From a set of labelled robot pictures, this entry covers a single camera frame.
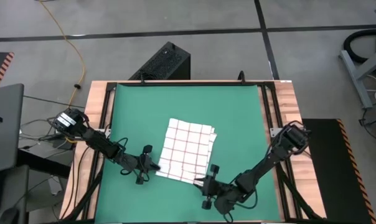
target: checkered cloth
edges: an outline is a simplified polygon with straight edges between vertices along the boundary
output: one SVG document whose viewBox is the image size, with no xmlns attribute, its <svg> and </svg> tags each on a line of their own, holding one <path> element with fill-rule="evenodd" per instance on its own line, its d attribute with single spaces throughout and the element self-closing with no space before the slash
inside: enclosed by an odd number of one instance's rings
<svg viewBox="0 0 376 224">
<path fill-rule="evenodd" d="M 161 170 L 156 175 L 202 184 L 194 179 L 206 175 L 216 137 L 209 125 L 171 118 L 159 160 Z"/>
</svg>

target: gray floor tile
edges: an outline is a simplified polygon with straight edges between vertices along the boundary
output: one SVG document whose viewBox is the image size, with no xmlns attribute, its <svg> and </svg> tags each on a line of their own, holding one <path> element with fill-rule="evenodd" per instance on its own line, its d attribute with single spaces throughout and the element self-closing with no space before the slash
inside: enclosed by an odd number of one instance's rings
<svg viewBox="0 0 376 224">
<path fill-rule="evenodd" d="M 252 0 L 52 1 L 66 34 L 259 27 Z M 37 1 L 0 1 L 0 37 L 60 35 Z"/>
<path fill-rule="evenodd" d="M 167 41 L 191 53 L 192 79 L 235 80 L 240 70 L 247 78 L 271 78 L 261 34 L 74 40 L 87 65 L 74 104 L 85 105 L 92 80 L 128 79 Z M 23 83 L 26 95 L 68 102 L 82 68 L 77 54 L 64 41 L 3 42 L 0 51 L 15 53 L 2 86 Z M 31 114 L 42 114 L 31 110 Z M 48 116 L 56 113 L 52 108 L 43 110 Z"/>
<path fill-rule="evenodd" d="M 376 1 L 261 0 L 267 27 L 376 24 Z"/>
<path fill-rule="evenodd" d="M 359 97 L 337 57 L 352 32 L 288 32 L 270 34 L 270 40 L 281 79 L 293 81 L 302 117 L 343 120 L 376 214 L 376 140 L 359 125 Z M 367 56 L 371 40 L 363 41 L 368 44 L 354 43 L 354 50 Z"/>
</svg>

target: black box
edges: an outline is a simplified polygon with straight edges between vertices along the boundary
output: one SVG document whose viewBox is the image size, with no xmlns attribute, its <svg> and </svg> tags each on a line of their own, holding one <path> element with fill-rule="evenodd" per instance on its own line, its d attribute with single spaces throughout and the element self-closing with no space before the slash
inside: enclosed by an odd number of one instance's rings
<svg viewBox="0 0 376 224">
<path fill-rule="evenodd" d="M 167 42 L 129 80 L 190 80 L 190 53 Z"/>
</svg>

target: green mat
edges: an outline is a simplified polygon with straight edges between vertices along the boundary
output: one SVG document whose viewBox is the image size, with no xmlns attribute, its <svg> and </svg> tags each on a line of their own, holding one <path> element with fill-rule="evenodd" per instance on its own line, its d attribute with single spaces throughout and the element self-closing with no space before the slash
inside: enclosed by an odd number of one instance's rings
<svg viewBox="0 0 376 224">
<path fill-rule="evenodd" d="M 135 155 L 151 144 L 151 156 L 157 162 L 170 118 L 215 128 L 217 138 L 210 164 L 220 166 L 219 181 L 230 182 L 265 154 L 267 143 L 257 86 L 118 85 L 111 140 L 127 137 L 126 152 Z M 96 223 L 223 221 L 214 206 L 211 210 L 201 209 L 205 197 L 191 184 L 152 172 L 149 182 L 136 185 L 135 175 L 122 176 L 120 170 L 119 165 L 105 163 Z M 280 221 L 271 172 L 260 180 L 257 191 L 257 207 L 235 208 L 234 220 Z M 251 206 L 254 201 L 252 195 L 245 205 Z"/>
</svg>

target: white cloth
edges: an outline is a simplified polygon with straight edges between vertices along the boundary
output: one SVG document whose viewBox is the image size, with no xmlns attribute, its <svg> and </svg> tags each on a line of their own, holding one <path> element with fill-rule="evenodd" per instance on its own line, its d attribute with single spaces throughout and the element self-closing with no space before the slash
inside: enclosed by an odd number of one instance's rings
<svg viewBox="0 0 376 224">
<path fill-rule="evenodd" d="M 206 175 L 217 134 L 209 125 L 171 118 L 156 175 L 200 184 L 194 179 Z"/>
</svg>

